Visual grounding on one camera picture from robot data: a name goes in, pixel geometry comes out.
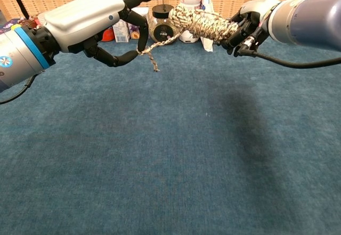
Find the orange soda can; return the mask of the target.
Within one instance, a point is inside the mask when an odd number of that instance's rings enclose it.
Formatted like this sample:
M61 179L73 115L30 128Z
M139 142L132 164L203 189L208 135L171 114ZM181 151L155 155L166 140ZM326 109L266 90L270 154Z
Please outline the orange soda can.
M102 41L110 42L110 41L113 41L114 39L115 39L114 31L113 31L112 26L110 26L103 32Z

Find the blue table cloth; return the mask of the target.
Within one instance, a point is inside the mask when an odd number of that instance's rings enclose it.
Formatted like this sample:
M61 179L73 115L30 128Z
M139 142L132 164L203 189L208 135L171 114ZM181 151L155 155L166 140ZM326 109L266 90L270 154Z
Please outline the blue table cloth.
M0 235L341 235L341 65L152 54L0 105Z

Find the purple toothpaste box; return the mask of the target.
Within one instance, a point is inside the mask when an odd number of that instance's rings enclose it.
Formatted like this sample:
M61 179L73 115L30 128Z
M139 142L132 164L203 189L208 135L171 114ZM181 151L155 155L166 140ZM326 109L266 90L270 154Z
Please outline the purple toothpaste box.
M16 27L19 27L20 19L11 19L10 21L6 22L4 25L0 25L0 35L4 34L10 30L14 30Z

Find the brown bottle yellow cap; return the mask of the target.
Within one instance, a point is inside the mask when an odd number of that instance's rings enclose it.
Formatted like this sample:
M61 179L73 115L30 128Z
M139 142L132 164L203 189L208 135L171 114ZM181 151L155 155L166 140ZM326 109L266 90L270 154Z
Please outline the brown bottle yellow cap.
M37 23L30 19L19 19L16 23L11 26L11 30L14 30L18 27L27 27L29 29L37 28Z

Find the small plum juice carton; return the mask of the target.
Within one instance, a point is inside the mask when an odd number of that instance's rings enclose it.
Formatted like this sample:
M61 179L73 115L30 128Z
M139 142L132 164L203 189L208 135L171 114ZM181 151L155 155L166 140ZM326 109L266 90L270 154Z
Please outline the small plum juice carton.
M146 19L148 18L148 14L149 14L149 8L148 7L134 7L134 8L132 8L132 10L134 12L136 12L137 14L145 17ZM131 39L139 39L140 38L140 31L139 31L138 26L128 23L128 30L129 30Z

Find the glass jar black lid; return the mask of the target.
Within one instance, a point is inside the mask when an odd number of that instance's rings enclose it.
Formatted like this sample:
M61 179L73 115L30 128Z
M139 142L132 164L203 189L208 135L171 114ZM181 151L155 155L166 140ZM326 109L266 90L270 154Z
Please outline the glass jar black lid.
M169 13L172 5L155 5L148 19L149 34L155 42L166 41L178 33L178 29L170 22Z

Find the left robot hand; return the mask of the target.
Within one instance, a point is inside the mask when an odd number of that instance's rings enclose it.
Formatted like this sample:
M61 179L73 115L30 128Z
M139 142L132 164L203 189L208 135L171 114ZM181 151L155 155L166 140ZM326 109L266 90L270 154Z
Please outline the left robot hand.
M133 8L151 0L73 0L44 14L45 22L35 33L44 57L53 63L59 52L79 53L109 67L128 64L141 54L149 37L147 19ZM120 20L138 26L137 49L113 56L98 46L103 33Z

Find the white snack bag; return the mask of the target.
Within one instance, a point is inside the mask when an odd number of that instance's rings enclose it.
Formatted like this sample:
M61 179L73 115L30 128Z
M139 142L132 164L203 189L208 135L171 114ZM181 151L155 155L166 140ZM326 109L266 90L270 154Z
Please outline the white snack bag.
M201 0L201 9L205 12L214 13L213 1L212 0ZM213 51L213 41L208 38L200 37L201 42L205 51L212 52Z

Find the white milk carton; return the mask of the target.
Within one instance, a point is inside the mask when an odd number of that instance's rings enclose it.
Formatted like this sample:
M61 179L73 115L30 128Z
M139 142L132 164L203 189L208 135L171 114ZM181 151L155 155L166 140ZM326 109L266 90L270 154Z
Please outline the white milk carton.
M128 25L125 21L119 20L113 26L113 32L115 35L115 41L117 43L128 43L130 39L130 34L128 30Z

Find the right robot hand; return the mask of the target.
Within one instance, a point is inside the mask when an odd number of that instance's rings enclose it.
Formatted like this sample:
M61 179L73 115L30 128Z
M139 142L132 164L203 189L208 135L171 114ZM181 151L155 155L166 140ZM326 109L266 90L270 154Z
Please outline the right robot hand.
M251 0L242 4L239 11L229 21L237 24L237 31L220 41L228 55L239 56L244 45L253 51L269 37L268 21L279 0Z

